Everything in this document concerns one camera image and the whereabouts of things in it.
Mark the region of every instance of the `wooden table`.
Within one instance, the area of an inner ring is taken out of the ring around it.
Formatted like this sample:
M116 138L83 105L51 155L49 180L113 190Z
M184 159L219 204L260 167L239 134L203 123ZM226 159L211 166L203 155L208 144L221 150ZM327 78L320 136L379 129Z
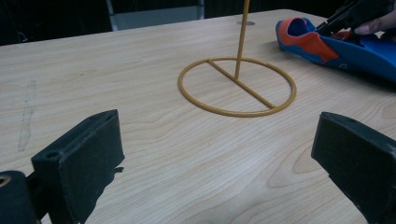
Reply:
M298 88L290 107L254 119L206 112L177 87L188 64L236 55L241 15L0 48L0 170L30 174L30 158L49 143L118 109L125 170L88 223L364 223L310 157L318 116L345 115L396 138L396 91L280 50L276 23L302 16L323 22L291 10L249 15L244 56L282 68ZM243 63L240 78L275 103L289 94L268 69ZM210 66L185 86L226 109L262 106Z

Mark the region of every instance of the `hand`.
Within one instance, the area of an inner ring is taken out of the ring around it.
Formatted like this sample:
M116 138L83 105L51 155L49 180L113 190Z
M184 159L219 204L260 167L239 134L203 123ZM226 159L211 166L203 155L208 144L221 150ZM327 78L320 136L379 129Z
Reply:
M371 35L376 32L386 31L392 28L396 28L396 2L393 6L393 11L389 14L361 24L354 30L354 32L357 35Z

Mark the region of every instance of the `ring stand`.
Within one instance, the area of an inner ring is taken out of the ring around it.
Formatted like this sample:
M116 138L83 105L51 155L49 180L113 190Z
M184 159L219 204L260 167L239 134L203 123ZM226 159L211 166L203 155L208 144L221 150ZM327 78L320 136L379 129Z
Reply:
M249 0L245 0L245 5L244 5L244 13L243 13L243 19L242 19L242 27L241 27L241 34L239 38L239 48L238 48L238 55L236 58L230 57L230 58L209 58L209 59L203 59L201 61L197 61L195 63L191 63L188 65L186 68L181 71L180 76L178 77L178 86L181 91L181 93L188 99L191 103L193 103L196 106L201 107L204 110L225 115L225 116L231 116L231 117L241 117L241 118L253 118L253 117L259 117L259 116L265 116L265 115L270 115L274 114L280 110L283 110L284 108L288 107L291 102L293 102L294 98L296 97L297 94L297 88L296 85L291 78L285 71L282 69L270 64L270 63L264 63L260 62L255 59L250 59L250 58L243 58L242 57L242 51L244 47L244 39L245 39L245 31L247 27L247 21L248 21L248 9L249 9ZM215 62L217 61L236 61L236 67L235 67L235 74L234 76L225 71L223 68L221 68L218 64ZM255 92L253 89L251 89L249 86L244 84L242 81L239 80L239 71L240 71L240 66L241 62L245 63L255 63L264 67L267 67L271 70L274 70L275 72L279 73L283 78L285 78L289 85L290 85L290 97L289 99L283 103L282 105L273 105L269 101L267 101L265 98L260 96L257 92ZM244 89L247 91L250 95L258 99L260 102L262 102L264 105L266 105L269 109L267 110L261 110L261 111L254 111L254 112L240 112L240 111L231 111L231 110L225 110L225 109L220 109L216 108L211 105L206 105L195 98L193 98L183 87L183 78L184 76L195 66L200 65L202 63L209 63L211 66L213 66L215 69L220 71L224 76L229 78L231 81L233 81L236 85L238 85L240 88Z

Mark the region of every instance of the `table surface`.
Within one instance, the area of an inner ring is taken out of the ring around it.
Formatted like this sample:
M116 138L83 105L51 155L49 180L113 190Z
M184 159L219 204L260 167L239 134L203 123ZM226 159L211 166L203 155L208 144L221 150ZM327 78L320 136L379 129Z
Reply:
M275 26L289 17L323 22L286 9L249 14L244 57L282 68L298 88L288 108L253 119L206 112L177 87L188 64L236 56L241 15L1 47L0 170L30 174L30 158L49 143L118 109L125 169L88 223L364 223L310 157L318 116L345 115L396 138L396 91L280 50ZM242 63L240 79L275 104L290 91L254 64ZM263 107L209 65L184 83L210 105Z

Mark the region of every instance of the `dark background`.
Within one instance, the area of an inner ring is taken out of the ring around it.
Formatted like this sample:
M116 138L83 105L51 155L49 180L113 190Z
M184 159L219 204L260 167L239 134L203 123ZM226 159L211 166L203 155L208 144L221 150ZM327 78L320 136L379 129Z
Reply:
M196 6L197 0L111 0L115 13ZM241 14L244 0L205 0L205 18ZM251 0L250 12L280 8L330 17L344 0ZM0 0L0 46L111 31L106 0Z

